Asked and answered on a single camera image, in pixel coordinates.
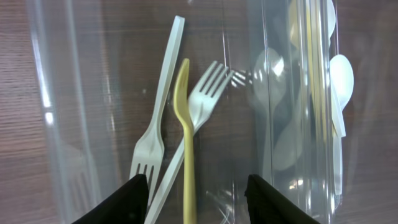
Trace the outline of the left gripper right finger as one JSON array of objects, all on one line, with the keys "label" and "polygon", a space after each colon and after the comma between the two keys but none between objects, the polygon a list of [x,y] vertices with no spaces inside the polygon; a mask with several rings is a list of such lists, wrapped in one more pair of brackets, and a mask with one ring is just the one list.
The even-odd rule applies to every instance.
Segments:
[{"label": "left gripper right finger", "polygon": [[319,224],[257,174],[248,176],[244,196],[251,224]]}]

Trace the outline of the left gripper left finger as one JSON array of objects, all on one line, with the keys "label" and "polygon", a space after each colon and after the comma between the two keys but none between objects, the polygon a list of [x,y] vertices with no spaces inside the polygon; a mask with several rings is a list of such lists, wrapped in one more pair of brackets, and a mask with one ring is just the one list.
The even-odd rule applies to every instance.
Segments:
[{"label": "left gripper left finger", "polygon": [[147,176],[137,174],[73,224],[144,224],[148,201]]}]

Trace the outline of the white fork tines down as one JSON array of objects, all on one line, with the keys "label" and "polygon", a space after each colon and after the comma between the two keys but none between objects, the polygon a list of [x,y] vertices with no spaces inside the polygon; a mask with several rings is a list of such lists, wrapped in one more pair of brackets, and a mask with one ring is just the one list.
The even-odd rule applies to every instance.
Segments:
[{"label": "white fork tines down", "polygon": [[136,174],[147,176],[149,182],[148,204],[151,204],[155,194],[155,186],[164,156],[164,143],[161,136],[162,113],[177,63],[184,23],[184,17],[175,16],[162,62],[151,121],[135,145],[131,162],[130,178],[133,178]]}]

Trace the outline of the yellow plastic fork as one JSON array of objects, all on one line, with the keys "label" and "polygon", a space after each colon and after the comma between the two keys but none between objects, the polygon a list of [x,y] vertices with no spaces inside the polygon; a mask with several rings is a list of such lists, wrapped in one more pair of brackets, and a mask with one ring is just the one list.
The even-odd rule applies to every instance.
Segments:
[{"label": "yellow plastic fork", "polygon": [[197,223],[197,203],[195,187],[195,166],[193,152],[193,124],[188,106],[188,79],[190,60],[182,61],[174,86],[174,112],[183,128],[184,143],[184,185],[183,223]]}]

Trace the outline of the white plastic fork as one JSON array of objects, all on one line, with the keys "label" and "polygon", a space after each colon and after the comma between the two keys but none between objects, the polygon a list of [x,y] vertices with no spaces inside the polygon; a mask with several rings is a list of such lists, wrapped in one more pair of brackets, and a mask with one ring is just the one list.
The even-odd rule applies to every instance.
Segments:
[{"label": "white plastic fork", "polygon": [[[193,135],[210,118],[211,113],[232,76],[232,70],[228,70],[228,67],[214,61],[201,76],[192,92],[189,95],[187,94],[190,117],[194,128]],[[158,191],[147,212],[144,221],[145,224],[153,224],[156,222],[181,165],[184,165],[183,139],[159,185]]]}]

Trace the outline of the white plastic spoon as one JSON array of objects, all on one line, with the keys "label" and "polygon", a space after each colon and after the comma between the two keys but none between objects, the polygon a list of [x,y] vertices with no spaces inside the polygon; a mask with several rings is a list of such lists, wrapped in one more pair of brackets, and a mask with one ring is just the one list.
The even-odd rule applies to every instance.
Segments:
[{"label": "white plastic spoon", "polygon": [[330,60],[331,115],[333,133],[333,169],[335,194],[343,192],[343,153],[341,139],[346,136],[343,110],[348,104],[354,87],[353,69],[349,60],[341,54]]},{"label": "white plastic spoon", "polygon": [[263,50],[254,66],[254,107],[259,175],[272,181],[271,120],[272,113],[286,91],[284,59],[274,49]]},{"label": "white plastic spoon", "polygon": [[333,1],[327,0],[326,3],[327,3],[328,38],[330,39],[336,27],[336,13]]}]

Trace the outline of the yellow plastic spoon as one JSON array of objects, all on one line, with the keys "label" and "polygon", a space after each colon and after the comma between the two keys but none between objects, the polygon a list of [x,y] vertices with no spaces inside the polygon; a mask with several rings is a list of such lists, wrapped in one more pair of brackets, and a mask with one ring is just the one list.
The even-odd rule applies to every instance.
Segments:
[{"label": "yellow plastic spoon", "polygon": [[330,138],[330,87],[328,84],[328,26],[326,1],[289,3],[289,40],[297,49],[303,117],[313,117],[315,139]]}]

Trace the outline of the clear plastic container left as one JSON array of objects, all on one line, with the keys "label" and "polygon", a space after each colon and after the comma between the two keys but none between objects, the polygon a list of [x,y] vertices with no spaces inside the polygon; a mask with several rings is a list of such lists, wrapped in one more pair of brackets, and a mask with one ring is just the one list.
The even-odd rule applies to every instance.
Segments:
[{"label": "clear plastic container left", "polygon": [[125,184],[155,105],[177,16],[190,85],[235,70],[196,134],[199,223],[246,223],[243,190],[265,122],[244,76],[264,48],[265,1],[28,1],[57,216],[73,223]]}]

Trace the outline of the clear plastic container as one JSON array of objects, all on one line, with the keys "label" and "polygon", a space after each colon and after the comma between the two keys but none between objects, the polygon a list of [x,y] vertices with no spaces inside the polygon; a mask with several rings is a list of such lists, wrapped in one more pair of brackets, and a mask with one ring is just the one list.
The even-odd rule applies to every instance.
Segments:
[{"label": "clear plastic container", "polygon": [[199,223],[246,223],[243,190],[265,122],[244,76],[264,48],[265,1],[28,1],[57,216],[73,223],[125,184],[155,105],[177,16],[190,85],[235,70],[196,134]]},{"label": "clear plastic container", "polygon": [[262,1],[251,16],[258,175],[304,222],[333,223],[343,201],[348,59],[334,50],[332,1]]}]

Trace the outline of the clear plastic container right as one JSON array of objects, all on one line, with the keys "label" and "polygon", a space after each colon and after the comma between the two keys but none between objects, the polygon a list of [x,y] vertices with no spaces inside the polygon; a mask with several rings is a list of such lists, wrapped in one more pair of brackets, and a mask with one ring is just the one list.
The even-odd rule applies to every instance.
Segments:
[{"label": "clear plastic container right", "polygon": [[332,1],[262,1],[251,16],[258,175],[304,222],[333,223],[343,201],[348,59],[334,50]]}]

